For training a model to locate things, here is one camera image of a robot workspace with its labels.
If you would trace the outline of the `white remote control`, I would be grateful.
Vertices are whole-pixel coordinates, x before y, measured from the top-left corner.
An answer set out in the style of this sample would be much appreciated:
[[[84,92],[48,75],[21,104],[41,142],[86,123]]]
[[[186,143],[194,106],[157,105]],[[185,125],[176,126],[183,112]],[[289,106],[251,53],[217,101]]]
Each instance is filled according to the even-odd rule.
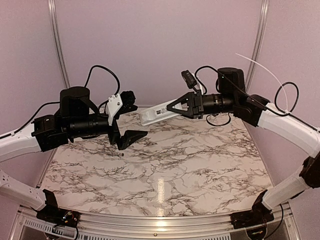
[[[178,113],[167,110],[167,105],[171,104],[176,100],[177,99],[173,99],[173,100],[155,105],[153,107],[149,107],[141,110],[138,113],[140,124],[142,126],[149,126],[149,125],[179,116]]]

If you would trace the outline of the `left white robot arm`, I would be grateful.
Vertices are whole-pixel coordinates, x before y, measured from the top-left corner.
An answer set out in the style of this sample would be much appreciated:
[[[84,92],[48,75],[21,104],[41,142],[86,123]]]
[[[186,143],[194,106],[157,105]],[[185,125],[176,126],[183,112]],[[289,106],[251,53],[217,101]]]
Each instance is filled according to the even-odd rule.
[[[120,115],[137,110],[135,95],[130,91],[112,95],[101,113],[90,100],[90,90],[75,86],[60,92],[59,109],[55,114],[32,117],[30,122],[0,137],[1,162],[29,153],[47,152],[75,139],[93,139],[107,135],[109,143],[125,150],[148,133],[126,130],[120,133]]]

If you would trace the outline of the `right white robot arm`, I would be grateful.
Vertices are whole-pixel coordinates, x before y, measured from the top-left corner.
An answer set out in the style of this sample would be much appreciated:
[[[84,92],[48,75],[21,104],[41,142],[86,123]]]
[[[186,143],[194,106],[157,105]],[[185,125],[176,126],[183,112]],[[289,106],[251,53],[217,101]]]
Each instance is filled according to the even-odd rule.
[[[234,67],[216,70],[215,94],[196,89],[197,75],[182,71],[181,76],[190,92],[169,103],[166,109],[189,119],[201,119],[204,115],[233,114],[253,127],[271,131],[293,143],[308,158],[291,176],[275,187],[261,193],[248,212],[247,219],[258,224],[274,207],[298,196],[309,188],[320,186],[320,132],[315,127],[280,109],[260,95],[248,95],[244,72]]]

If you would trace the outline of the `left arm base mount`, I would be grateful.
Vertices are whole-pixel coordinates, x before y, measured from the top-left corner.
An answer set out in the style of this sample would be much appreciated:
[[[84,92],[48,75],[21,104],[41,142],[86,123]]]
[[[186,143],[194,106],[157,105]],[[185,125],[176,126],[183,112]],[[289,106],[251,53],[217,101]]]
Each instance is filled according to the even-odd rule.
[[[44,207],[36,210],[36,217],[57,226],[76,228],[80,219],[80,213],[75,210],[59,207],[53,192],[44,189],[43,193],[45,195]]]

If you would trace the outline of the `right aluminium frame post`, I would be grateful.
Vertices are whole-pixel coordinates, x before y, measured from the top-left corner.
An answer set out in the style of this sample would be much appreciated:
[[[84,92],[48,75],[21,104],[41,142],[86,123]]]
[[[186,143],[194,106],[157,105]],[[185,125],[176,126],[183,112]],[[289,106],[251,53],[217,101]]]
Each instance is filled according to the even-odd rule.
[[[246,77],[246,87],[248,87],[248,88],[251,86],[251,83],[253,81],[254,74],[255,74],[255,68],[256,68],[255,62],[258,61],[258,57],[259,57],[261,49],[262,49],[263,40],[264,40],[264,36],[265,36],[265,31],[266,31],[266,25],[267,25],[269,5],[270,5],[269,0],[262,0],[261,1],[256,38],[255,38],[255,42],[253,45],[253,52],[252,52],[252,56],[251,56],[251,59],[254,62],[252,62],[252,61],[250,62],[248,72],[247,72],[247,77]]]

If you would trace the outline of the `aluminium frame post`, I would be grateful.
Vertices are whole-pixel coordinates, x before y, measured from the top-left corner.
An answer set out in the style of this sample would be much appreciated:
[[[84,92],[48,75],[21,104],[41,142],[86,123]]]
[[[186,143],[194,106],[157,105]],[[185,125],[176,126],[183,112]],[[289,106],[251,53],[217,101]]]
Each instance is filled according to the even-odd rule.
[[[48,13],[51,24],[51,31],[53,35],[53,42],[56,51],[58,66],[62,76],[62,82],[66,89],[71,87],[71,82],[68,75],[67,65],[64,58],[63,46],[61,41],[61,35],[59,30],[59,21],[57,15],[57,6],[55,0],[48,0]]]
[[[255,42],[253,45],[253,52],[252,52],[252,56],[251,56],[251,59],[254,62],[252,62],[252,61],[250,62],[248,72],[247,72],[247,77],[246,77],[246,87],[248,87],[248,88],[251,86],[251,83],[253,81],[254,74],[255,74],[255,68],[256,68],[255,62],[258,61],[258,57],[259,57],[261,49],[262,49],[263,40],[264,40],[264,36],[265,36],[265,31],[266,31],[266,25],[267,25],[269,5],[270,5],[269,0],[262,0],[261,1],[256,38],[255,38]]]

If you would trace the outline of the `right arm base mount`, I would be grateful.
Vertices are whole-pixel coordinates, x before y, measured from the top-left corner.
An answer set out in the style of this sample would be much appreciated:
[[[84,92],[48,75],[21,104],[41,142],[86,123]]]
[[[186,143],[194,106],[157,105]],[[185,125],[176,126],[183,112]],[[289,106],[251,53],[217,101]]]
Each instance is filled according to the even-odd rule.
[[[263,205],[263,196],[266,192],[267,190],[264,190],[258,195],[250,210],[234,212],[230,215],[231,224],[234,229],[266,224],[275,219],[272,210]]]

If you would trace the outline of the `left aluminium frame post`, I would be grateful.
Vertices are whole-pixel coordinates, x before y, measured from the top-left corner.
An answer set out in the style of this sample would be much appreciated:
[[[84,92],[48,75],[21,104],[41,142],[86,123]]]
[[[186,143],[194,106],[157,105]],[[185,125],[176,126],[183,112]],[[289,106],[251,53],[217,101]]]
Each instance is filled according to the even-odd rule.
[[[66,89],[71,87],[71,82],[68,75],[67,65],[64,58],[63,46],[61,41],[61,35],[59,30],[59,21],[57,15],[57,6],[55,0],[48,0],[48,13],[51,24],[51,31],[53,35],[53,42],[56,51],[58,66],[62,76],[62,82]]]

